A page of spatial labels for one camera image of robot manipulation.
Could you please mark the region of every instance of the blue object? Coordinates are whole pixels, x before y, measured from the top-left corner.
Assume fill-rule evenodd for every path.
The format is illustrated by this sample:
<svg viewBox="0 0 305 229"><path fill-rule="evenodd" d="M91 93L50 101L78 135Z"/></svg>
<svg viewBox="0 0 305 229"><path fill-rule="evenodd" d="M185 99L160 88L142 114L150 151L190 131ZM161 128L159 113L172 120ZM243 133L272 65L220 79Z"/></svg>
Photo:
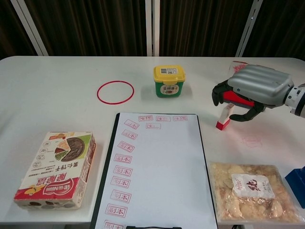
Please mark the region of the blue object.
<svg viewBox="0 0 305 229"><path fill-rule="evenodd" d="M294 192L301 207L305 208L305 167L292 170L285 179Z"/></svg>

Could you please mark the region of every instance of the grey robotic hand casing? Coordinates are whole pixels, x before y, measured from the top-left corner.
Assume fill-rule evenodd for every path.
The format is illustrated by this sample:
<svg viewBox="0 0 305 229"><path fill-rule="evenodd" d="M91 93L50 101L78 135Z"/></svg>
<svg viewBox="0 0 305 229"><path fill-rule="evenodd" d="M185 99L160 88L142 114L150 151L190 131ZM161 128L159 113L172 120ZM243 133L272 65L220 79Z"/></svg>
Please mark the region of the grey robotic hand casing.
<svg viewBox="0 0 305 229"><path fill-rule="evenodd" d="M235 73L228 80L228 85L233 87L235 93L272 108L284 104L294 83L287 73L249 64Z"/></svg>

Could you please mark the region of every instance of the clipboard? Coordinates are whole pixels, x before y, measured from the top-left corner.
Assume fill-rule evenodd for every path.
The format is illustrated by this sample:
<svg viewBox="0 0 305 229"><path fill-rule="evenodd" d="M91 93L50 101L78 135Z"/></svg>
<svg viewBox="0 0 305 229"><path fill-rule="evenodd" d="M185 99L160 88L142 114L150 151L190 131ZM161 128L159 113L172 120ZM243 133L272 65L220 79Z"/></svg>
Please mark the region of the clipboard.
<svg viewBox="0 0 305 229"><path fill-rule="evenodd" d="M218 228L197 115L116 115L90 229L127 226Z"/></svg>

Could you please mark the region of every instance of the plastic container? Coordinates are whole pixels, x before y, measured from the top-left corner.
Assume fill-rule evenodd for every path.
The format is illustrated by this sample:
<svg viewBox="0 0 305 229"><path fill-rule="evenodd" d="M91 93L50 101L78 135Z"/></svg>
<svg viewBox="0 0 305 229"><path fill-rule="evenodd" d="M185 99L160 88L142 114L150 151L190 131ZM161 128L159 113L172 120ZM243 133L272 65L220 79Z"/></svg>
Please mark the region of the plastic container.
<svg viewBox="0 0 305 229"><path fill-rule="evenodd" d="M180 65L159 65L153 70L158 97L178 97L185 81L185 73Z"/></svg>
<svg viewBox="0 0 305 229"><path fill-rule="evenodd" d="M302 208L305 208L305 167L292 170L286 177L290 188L299 201Z"/></svg>
<svg viewBox="0 0 305 229"><path fill-rule="evenodd" d="M230 222L304 222L275 166L211 163L217 217Z"/></svg>

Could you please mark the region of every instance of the white table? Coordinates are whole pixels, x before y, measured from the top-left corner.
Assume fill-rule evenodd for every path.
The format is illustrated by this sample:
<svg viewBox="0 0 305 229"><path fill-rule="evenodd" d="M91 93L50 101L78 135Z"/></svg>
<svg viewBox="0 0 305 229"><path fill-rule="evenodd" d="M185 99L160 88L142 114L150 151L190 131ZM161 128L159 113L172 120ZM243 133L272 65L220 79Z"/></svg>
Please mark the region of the white table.
<svg viewBox="0 0 305 229"><path fill-rule="evenodd" d="M266 109L250 122L231 122L225 131L215 128L224 105L213 105L211 91L226 79L232 60L290 73L296 85L305 80L305 62L291 58L10 57L0 61L0 223L90 222L115 114L122 111L198 114L208 161L270 163L278 166L282 177L304 166L305 119L290 114L288 107ZM187 79L180 97L156 96L153 68L160 64L184 68ZM133 98L120 105L101 103L96 91L112 80L130 82ZM104 94L117 99L128 90L105 88ZM82 207L20 209L12 200L45 133L69 130L93 131L98 144ZM256 137L257 145L250 147L247 137ZM305 210L296 200L295 204L305 217Z"/></svg>

